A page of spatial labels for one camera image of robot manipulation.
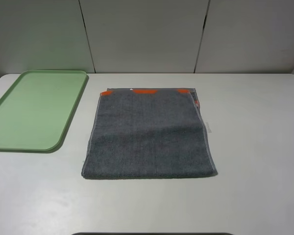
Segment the grey towel with orange pattern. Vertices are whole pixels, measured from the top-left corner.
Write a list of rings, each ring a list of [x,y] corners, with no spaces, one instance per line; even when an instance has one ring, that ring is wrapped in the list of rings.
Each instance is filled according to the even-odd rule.
[[[195,89],[100,94],[83,178],[206,178],[217,173]]]

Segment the light green plastic tray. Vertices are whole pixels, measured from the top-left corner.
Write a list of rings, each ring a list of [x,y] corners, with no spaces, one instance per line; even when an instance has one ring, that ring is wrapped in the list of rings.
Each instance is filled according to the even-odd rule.
[[[0,98],[0,151],[50,152],[59,146],[87,78],[80,70],[23,72]]]

